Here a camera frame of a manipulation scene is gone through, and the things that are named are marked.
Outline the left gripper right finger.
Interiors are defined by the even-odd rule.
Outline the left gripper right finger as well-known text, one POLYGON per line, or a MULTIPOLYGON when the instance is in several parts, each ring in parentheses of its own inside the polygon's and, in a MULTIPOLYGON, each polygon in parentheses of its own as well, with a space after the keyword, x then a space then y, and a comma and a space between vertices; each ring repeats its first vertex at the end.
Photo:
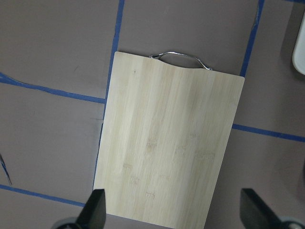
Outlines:
POLYGON ((303 229, 305 224, 292 219, 280 218, 251 188, 240 192, 240 220, 246 229, 303 229))

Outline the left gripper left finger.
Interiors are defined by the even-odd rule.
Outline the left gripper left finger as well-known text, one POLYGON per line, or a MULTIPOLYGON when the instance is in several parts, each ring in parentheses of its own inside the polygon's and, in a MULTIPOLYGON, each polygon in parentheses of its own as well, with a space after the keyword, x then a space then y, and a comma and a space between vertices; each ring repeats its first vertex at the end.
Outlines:
POLYGON ((103 229, 105 222, 105 190, 95 189, 74 222, 56 223, 53 229, 103 229))

